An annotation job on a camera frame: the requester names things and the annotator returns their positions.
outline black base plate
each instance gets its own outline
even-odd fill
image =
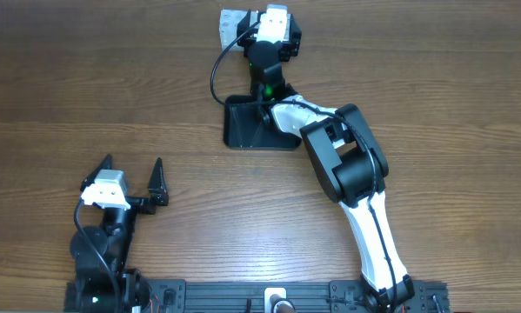
[[[363,294],[360,281],[330,283],[187,283],[184,280],[149,280],[160,302],[160,312],[170,313],[244,313],[247,300],[250,313],[264,313],[264,290],[283,287],[287,298],[299,313],[368,312],[356,300]],[[414,282],[415,296],[404,303],[408,313],[438,313],[433,295],[438,295],[445,312],[450,302],[445,283]]]
[[[249,103],[253,96],[229,96],[226,103]],[[224,142],[237,150],[294,150],[301,138],[262,122],[257,106],[225,106]]]

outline wood grain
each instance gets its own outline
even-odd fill
[[[63,307],[77,188],[106,153],[135,194],[164,159],[170,206],[139,218],[130,256],[148,277],[359,277],[304,148],[222,143],[218,12],[266,3],[0,0],[0,310]],[[521,312],[521,1],[287,4],[304,39],[285,77],[313,103],[361,108],[409,272],[447,282],[454,310]],[[247,79],[230,54],[217,92]]]

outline tabletop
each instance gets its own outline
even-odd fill
[[[130,252],[149,278],[360,277],[303,146],[222,141],[220,10],[266,4],[0,0],[0,310],[63,308],[78,188],[107,153],[141,196],[164,160],[170,205],[138,218]],[[521,312],[521,1],[285,4],[303,40],[284,76],[312,103],[363,112],[411,276],[448,283],[453,310]],[[231,52],[218,95],[245,94],[247,67]]]

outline black cable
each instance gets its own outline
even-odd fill
[[[257,27],[257,25],[259,25],[259,24],[260,24],[259,21],[255,22],[254,24],[252,24],[245,32],[243,32],[243,34],[241,34],[239,37],[237,37],[235,40],[233,40],[233,42],[231,42],[222,51],[222,53],[219,55],[219,57],[216,60],[216,63],[214,64],[214,68],[211,71],[211,77],[210,77],[210,92],[211,92],[211,95],[213,96],[214,100],[216,100],[216,102],[222,104],[223,106],[226,106],[226,105],[231,105],[231,106],[249,106],[249,105],[259,106],[259,105],[275,105],[275,104],[296,104],[296,105],[299,105],[299,106],[301,106],[303,108],[306,108],[307,110],[311,110],[311,111],[313,111],[316,114],[320,114],[320,115],[324,115],[324,116],[328,116],[328,117],[337,119],[339,122],[341,122],[343,125],[345,125],[345,127],[347,127],[347,129],[350,132],[352,132],[353,135],[356,138],[358,138],[359,143],[367,151],[368,156],[369,156],[369,158],[371,160],[372,190],[371,190],[371,194],[369,195],[369,197],[367,199],[367,204],[368,204],[368,210],[372,214],[372,218],[374,219],[374,224],[376,224],[376,229],[377,229],[377,232],[378,232],[378,236],[380,237],[380,243],[382,244],[382,250],[384,250],[384,257],[385,257],[385,259],[386,259],[386,261],[388,263],[388,267],[390,268],[391,281],[393,282],[393,287],[392,287],[392,290],[393,290],[393,292],[392,292],[393,293],[393,301],[391,302],[390,312],[393,312],[393,310],[395,309],[395,306],[396,306],[396,301],[397,301],[397,283],[396,283],[396,278],[395,278],[395,275],[394,275],[393,266],[391,265],[391,259],[390,259],[390,256],[388,254],[388,250],[387,250],[387,248],[385,246],[384,236],[382,235],[382,230],[380,229],[380,223],[378,222],[378,219],[376,217],[376,211],[374,210],[374,208],[372,208],[372,204],[371,204],[371,200],[374,197],[374,195],[376,194],[376,188],[377,188],[377,184],[376,184],[376,181],[377,181],[376,164],[374,163],[374,157],[372,156],[372,153],[371,153],[371,151],[370,151],[370,149],[368,147],[368,144],[366,144],[366,141],[358,133],[358,131],[355,129],[355,127],[353,127],[353,125],[351,125],[351,123],[347,122],[347,120],[345,120],[343,117],[341,117],[341,116],[339,116],[339,115],[337,115],[335,113],[321,111],[319,109],[311,107],[310,105],[308,105],[306,103],[301,103],[301,102],[298,102],[298,101],[295,101],[295,100],[293,100],[293,101],[285,101],[285,100],[283,100],[283,101],[263,101],[263,102],[250,102],[250,103],[226,103],[224,101],[221,101],[217,97],[216,91],[214,91],[214,78],[216,77],[217,67],[219,66],[219,63],[224,58],[225,54],[227,54],[227,52],[229,52],[229,50],[231,49],[232,46],[235,45],[235,43],[237,43],[239,40],[241,40],[241,38],[246,36],[246,34],[248,34],[251,30],[253,30],[255,27]]]
[[[82,235],[83,240],[94,253],[96,253],[97,258],[100,260],[100,263],[105,267],[105,270],[107,271],[107,276],[110,277],[111,284],[113,285],[113,291],[115,292],[115,313],[120,313],[119,310],[119,304],[121,303],[121,290],[119,289],[119,283],[117,282],[117,279],[115,276],[113,276],[113,273],[110,270],[110,267],[105,262],[104,258],[102,257],[102,254],[97,250],[96,245],[90,240],[90,237],[86,233],[86,231],[80,226],[80,222],[78,221],[78,213],[80,212],[80,208],[83,207],[83,200],[81,199],[78,201],[77,208],[75,209],[75,226],[77,226],[78,233]]]

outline green light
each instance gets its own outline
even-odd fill
[[[267,97],[270,97],[272,92],[273,92],[273,90],[271,89],[270,85],[266,85],[266,90],[264,91],[264,94]]]

